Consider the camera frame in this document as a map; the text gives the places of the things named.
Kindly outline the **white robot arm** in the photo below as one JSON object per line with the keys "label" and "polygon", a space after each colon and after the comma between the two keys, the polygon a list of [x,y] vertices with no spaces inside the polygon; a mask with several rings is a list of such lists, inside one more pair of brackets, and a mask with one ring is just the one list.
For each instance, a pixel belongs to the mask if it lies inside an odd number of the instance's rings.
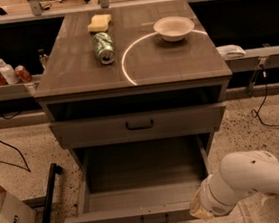
{"label": "white robot arm", "polygon": [[268,151],[232,152],[218,169],[197,189],[189,205],[191,216],[203,220],[225,216],[255,193],[279,194],[279,161]]}

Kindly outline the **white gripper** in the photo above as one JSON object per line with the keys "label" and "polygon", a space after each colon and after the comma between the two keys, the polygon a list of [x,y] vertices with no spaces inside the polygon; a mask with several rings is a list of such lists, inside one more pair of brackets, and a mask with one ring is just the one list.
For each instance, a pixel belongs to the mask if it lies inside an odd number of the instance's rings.
{"label": "white gripper", "polygon": [[208,220],[230,214],[237,204],[237,195],[219,174],[208,175],[190,202],[189,214]]}

